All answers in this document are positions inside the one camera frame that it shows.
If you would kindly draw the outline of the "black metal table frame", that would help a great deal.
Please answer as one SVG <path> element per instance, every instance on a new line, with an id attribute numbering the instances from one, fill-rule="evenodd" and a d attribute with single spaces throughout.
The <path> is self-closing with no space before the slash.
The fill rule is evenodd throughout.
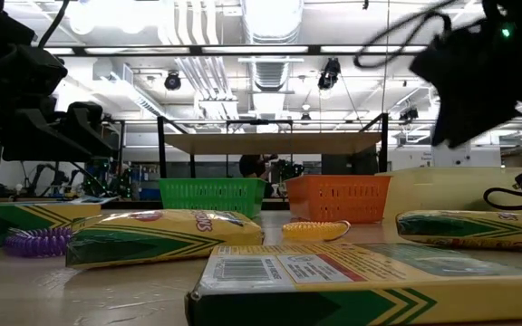
<path id="1" fill-rule="evenodd" d="M 282 45 L 282 44 L 261 44 L 261 45 L 159 45 L 159 46 L 124 46 L 124 47 L 59 47 L 52 46 L 46 49 L 49 53 L 63 58 L 112 58 L 112 57 L 140 57 L 140 58 L 212 58 L 221 59 L 225 56 L 236 57 L 238 59 L 249 59 L 257 61 L 264 59 L 271 63 L 276 63 L 279 58 L 282 59 L 303 59 L 311 56 L 348 56 L 352 47 L 343 46 L 324 46 L 324 45 Z M 145 101 L 149 108 L 148 111 L 156 112 L 156 120 L 154 124 L 157 126 L 157 118 L 165 117 L 168 120 L 174 121 L 177 126 L 172 127 L 167 124 L 164 126 L 164 133 L 167 136 L 180 134 L 181 132 L 188 133 L 188 125 L 218 125 L 229 129 L 231 125 L 248 125 L 248 126 L 266 126 L 266 125 L 286 125 L 289 130 L 284 132 L 295 131 L 295 125 L 310 124 L 310 120 L 268 120 L 268 119 L 248 119 L 248 120 L 231 120 L 229 118 L 212 120 L 212 119 L 193 119 L 193 120 L 175 120 L 165 115 L 161 109 L 151 103 L 151 99 L 143 94 L 141 91 L 134 89 L 132 95 L 139 101 Z M 370 132 L 382 132 L 389 130 L 389 115 L 381 113 L 374 119 L 363 125 L 358 132 L 363 128 L 367 128 Z M 189 154 L 189 176 L 196 178 L 196 156 L 191 157 Z"/>

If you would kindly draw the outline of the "yellow plastic basket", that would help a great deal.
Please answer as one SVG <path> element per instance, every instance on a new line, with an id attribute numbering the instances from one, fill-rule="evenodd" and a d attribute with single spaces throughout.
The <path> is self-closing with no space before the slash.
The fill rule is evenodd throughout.
<path id="1" fill-rule="evenodd" d="M 391 179 L 383 218 L 414 210 L 492 211 L 483 194 L 510 189 L 522 168 L 408 168 L 387 172 Z"/>

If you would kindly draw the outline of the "yellow spiral coil band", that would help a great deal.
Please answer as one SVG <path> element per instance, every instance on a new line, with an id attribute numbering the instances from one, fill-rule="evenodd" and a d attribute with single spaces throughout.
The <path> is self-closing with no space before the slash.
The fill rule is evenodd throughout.
<path id="1" fill-rule="evenodd" d="M 347 221 L 294 222 L 282 226 L 283 238 L 292 241 L 329 242 L 343 237 L 351 228 Z"/>

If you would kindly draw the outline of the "wooden shelf riser black legs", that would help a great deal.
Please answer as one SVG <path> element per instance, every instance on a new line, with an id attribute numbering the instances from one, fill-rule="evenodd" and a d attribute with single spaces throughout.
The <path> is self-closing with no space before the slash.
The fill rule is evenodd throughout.
<path id="1" fill-rule="evenodd" d="M 363 128 L 353 133 L 249 133 L 249 134 L 180 134 L 167 136 L 164 126 L 177 124 L 165 117 L 157 118 L 160 177 L 167 178 L 166 145 L 196 155 L 252 154 L 357 154 L 382 144 L 387 149 L 387 131 L 370 132 Z"/>

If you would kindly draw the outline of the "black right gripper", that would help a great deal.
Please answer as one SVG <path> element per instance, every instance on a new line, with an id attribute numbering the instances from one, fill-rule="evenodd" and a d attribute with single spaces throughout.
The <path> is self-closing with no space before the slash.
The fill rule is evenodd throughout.
<path id="1" fill-rule="evenodd" d="M 509 120 L 522 83 L 522 34 L 511 24 L 476 24 L 437 36 L 410 70 L 440 97 L 431 145 L 455 149 Z"/>

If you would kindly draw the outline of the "small yellow crayon box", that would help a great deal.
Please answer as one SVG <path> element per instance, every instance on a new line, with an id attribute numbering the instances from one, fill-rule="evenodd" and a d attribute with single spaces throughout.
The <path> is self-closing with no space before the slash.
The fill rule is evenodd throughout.
<path id="1" fill-rule="evenodd" d="M 479 211 L 411 211 L 396 216 L 400 237 L 443 247 L 522 249 L 522 214 Z"/>
<path id="2" fill-rule="evenodd" d="M 91 216 L 72 224 L 65 265 L 92 269 L 207 257 L 218 245 L 261 245 L 262 228 L 238 212 L 162 209 Z"/>

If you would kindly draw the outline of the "white pillar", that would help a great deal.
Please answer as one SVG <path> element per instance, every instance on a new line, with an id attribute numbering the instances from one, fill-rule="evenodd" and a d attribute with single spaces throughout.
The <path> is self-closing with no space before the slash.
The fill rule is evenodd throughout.
<path id="1" fill-rule="evenodd" d="M 471 145 L 467 142 L 454 149 L 446 144 L 431 148 L 432 164 L 435 168 L 456 168 L 471 166 Z"/>

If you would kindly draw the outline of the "yellow crayon box with barcode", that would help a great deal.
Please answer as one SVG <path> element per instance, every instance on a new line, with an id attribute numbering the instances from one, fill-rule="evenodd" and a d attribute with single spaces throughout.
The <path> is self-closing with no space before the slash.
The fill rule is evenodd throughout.
<path id="1" fill-rule="evenodd" d="M 188 326 L 408 326 L 522 320 L 522 269 L 417 244 L 219 246 Z"/>

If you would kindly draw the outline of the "purple spiral coil band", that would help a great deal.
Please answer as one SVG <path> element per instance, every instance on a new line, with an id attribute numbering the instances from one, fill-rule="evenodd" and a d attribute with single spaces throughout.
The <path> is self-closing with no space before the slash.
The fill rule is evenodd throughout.
<path id="1" fill-rule="evenodd" d="M 7 254 L 18 257 L 64 256 L 72 235 L 69 227 L 34 230 L 10 228 L 3 241 L 3 248 Z"/>

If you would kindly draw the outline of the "green plastic basket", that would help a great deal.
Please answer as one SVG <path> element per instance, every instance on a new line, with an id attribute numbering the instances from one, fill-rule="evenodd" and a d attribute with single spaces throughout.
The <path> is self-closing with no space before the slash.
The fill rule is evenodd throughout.
<path id="1" fill-rule="evenodd" d="M 261 211 L 266 182 L 260 178 L 161 178 L 165 209 L 238 212 L 253 218 Z"/>

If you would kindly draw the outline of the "orange plastic basket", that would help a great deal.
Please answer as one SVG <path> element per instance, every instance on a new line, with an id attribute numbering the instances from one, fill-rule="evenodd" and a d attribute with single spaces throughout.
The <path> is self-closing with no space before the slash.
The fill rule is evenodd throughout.
<path id="1" fill-rule="evenodd" d="M 291 214 L 313 222 L 382 221 L 391 178 L 366 175 L 306 175 L 285 182 Z"/>

